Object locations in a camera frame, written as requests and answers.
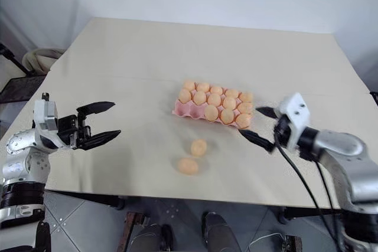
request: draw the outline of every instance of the black wire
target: black wire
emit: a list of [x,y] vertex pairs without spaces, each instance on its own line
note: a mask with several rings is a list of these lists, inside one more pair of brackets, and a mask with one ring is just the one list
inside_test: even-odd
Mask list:
[[321,180],[323,182],[325,191],[327,193],[328,201],[330,202],[332,219],[333,219],[333,229],[334,229],[334,232],[335,232],[335,238],[337,240],[337,249],[338,249],[338,251],[341,251],[341,248],[340,248],[340,245],[339,245],[339,242],[338,242],[338,240],[339,240],[338,227],[337,227],[336,215],[335,215],[335,211],[334,211],[334,207],[333,207],[333,202],[332,202],[331,194],[330,194],[330,191],[328,190],[328,186],[327,186],[327,183],[325,181],[325,178],[324,178],[324,175],[323,175],[323,171],[321,170],[321,167],[319,166],[319,162],[315,161],[315,164],[317,165],[317,168],[318,168]]
[[328,226],[327,222],[325,221],[325,218],[323,216],[323,213],[322,211],[320,210],[320,207],[318,205],[318,202],[317,200],[315,199],[314,195],[312,194],[312,191],[310,190],[309,186],[307,185],[307,182],[306,180],[304,179],[304,177],[302,176],[301,172],[299,171],[299,169],[296,167],[296,165],[293,163],[293,161],[289,158],[289,156],[285,153],[284,149],[281,147],[281,145],[279,144],[279,140],[278,140],[278,134],[277,133],[274,133],[274,142],[275,142],[275,145],[277,147],[277,149],[279,150],[279,152],[281,153],[281,155],[286,159],[286,161],[291,165],[291,167],[294,169],[295,173],[298,175],[298,177],[300,178],[300,180],[302,181],[304,187],[306,188],[307,192],[309,193],[315,207],[317,208],[318,212],[319,212],[319,215],[320,215],[320,218],[321,220],[323,221],[324,223],[324,226],[326,227],[328,233],[330,234],[331,238],[333,239],[333,241],[335,242],[335,245],[336,247],[338,247],[338,242],[337,242],[337,239],[333,236],[331,230],[330,230],[330,227]]

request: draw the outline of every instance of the white tabletop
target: white tabletop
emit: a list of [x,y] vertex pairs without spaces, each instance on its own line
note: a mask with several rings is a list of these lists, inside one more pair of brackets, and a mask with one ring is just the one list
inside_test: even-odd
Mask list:
[[[99,148],[52,154],[48,189],[313,207],[279,153],[269,155],[234,128],[171,114],[187,78],[251,91],[255,106],[275,106],[298,91],[312,127],[359,136],[378,162],[378,107],[332,35],[104,18],[91,20],[53,65],[1,140],[0,161],[10,135],[31,127],[34,100],[47,91],[60,117],[115,102],[87,123],[93,134],[122,130]],[[270,140],[273,124],[259,113],[252,119]],[[175,163],[197,138],[208,151],[199,174],[185,176]],[[328,207],[315,165],[292,158]]]

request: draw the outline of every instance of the brown egg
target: brown egg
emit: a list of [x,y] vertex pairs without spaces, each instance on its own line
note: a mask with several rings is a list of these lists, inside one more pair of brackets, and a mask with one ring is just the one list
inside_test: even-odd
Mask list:
[[232,121],[234,121],[234,112],[230,109],[222,110],[220,113],[220,120],[222,120],[224,124],[232,123]]
[[203,91],[197,91],[193,96],[193,101],[196,105],[200,106],[206,102],[206,94]]
[[237,106],[238,111],[240,113],[248,113],[251,114],[253,110],[253,106],[251,103],[241,103]]
[[220,96],[223,94],[223,89],[220,86],[213,86],[211,87],[210,92],[212,94],[218,94]]
[[240,94],[239,99],[242,102],[249,102],[250,103],[250,102],[252,102],[253,96],[252,96],[252,93],[249,93],[248,91],[246,91],[245,93]]
[[210,89],[210,85],[208,83],[197,84],[197,91],[204,91],[206,93],[209,89]]
[[213,106],[220,106],[220,102],[221,102],[221,99],[218,94],[211,94],[207,98],[207,103],[212,104]]
[[239,125],[240,128],[244,129],[249,127],[250,125],[250,118],[251,116],[247,113],[242,113],[237,116],[235,119],[235,122],[237,125]]
[[191,100],[191,93],[187,89],[181,89],[178,94],[178,100],[182,103],[187,103]]
[[233,97],[225,97],[222,105],[225,109],[234,110],[236,107],[236,100]]
[[207,143],[204,139],[194,140],[191,144],[191,154],[193,156],[203,156],[206,153]]
[[187,89],[188,91],[193,91],[195,89],[195,84],[193,81],[186,80],[183,85],[184,89]]
[[239,91],[238,90],[233,90],[233,89],[228,89],[225,92],[226,97],[233,97],[236,99],[239,96]]
[[177,168],[182,174],[194,175],[198,172],[198,163],[191,158],[182,158],[178,161]]
[[213,105],[208,105],[205,107],[205,118],[208,121],[215,121],[219,116],[218,109]]

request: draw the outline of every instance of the pink egg carton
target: pink egg carton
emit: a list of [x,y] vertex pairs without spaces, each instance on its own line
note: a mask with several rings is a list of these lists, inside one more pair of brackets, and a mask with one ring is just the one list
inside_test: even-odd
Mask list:
[[222,103],[223,103],[223,99],[226,97],[225,93],[227,91],[227,89],[225,89],[225,88],[222,88],[222,89],[223,89],[223,94],[220,96],[221,97],[221,105],[217,107],[218,112],[219,112],[219,116],[218,116],[218,118],[216,120],[209,121],[209,120],[207,120],[205,118],[205,108],[206,108],[206,106],[208,106],[207,99],[211,95],[210,91],[206,92],[206,102],[204,102],[203,104],[201,104],[199,106],[196,105],[193,102],[193,96],[197,92],[197,90],[193,90],[193,91],[190,92],[192,99],[189,102],[187,102],[187,103],[182,103],[182,102],[180,102],[177,99],[176,102],[175,102],[175,109],[172,111],[172,114],[177,115],[179,117],[190,117],[192,119],[205,119],[206,121],[208,121],[210,123],[219,122],[219,123],[221,123],[223,125],[233,126],[233,127],[236,127],[238,129],[240,129],[239,125],[235,122],[237,116],[239,114],[241,114],[241,112],[238,111],[238,109],[237,109],[237,107],[239,106],[239,104],[242,103],[242,101],[239,98],[236,99],[236,108],[233,110],[234,119],[233,119],[232,123],[230,123],[230,124],[224,124],[223,121],[220,119],[220,113],[221,113],[222,110],[224,110],[224,107],[222,106]]

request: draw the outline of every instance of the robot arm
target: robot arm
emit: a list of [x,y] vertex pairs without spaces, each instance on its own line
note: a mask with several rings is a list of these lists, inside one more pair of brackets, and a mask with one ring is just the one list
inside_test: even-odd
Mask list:
[[[309,111],[299,93],[280,105],[256,109],[278,119],[278,143],[308,161],[321,163],[333,178],[343,222],[344,251],[378,251],[378,165],[366,144],[353,135],[308,127]],[[252,143],[272,152],[273,143],[249,130],[240,130]]]
[[92,103],[79,107],[77,116],[58,119],[56,105],[47,93],[35,102],[32,129],[15,133],[6,144],[0,203],[1,251],[17,247],[22,247],[17,251],[50,251],[50,229],[43,222],[43,193],[50,173],[48,156],[58,149],[89,150],[117,137],[120,130],[92,136],[84,122],[87,115],[114,105]]

